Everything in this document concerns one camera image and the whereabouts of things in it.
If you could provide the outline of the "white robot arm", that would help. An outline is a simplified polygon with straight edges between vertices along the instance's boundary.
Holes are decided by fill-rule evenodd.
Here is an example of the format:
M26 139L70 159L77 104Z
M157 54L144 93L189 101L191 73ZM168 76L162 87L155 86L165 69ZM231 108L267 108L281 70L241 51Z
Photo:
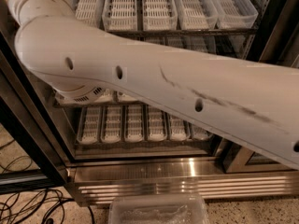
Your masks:
M15 50L66 97L120 91L299 169L299 71L111 35L69 0L7 0Z

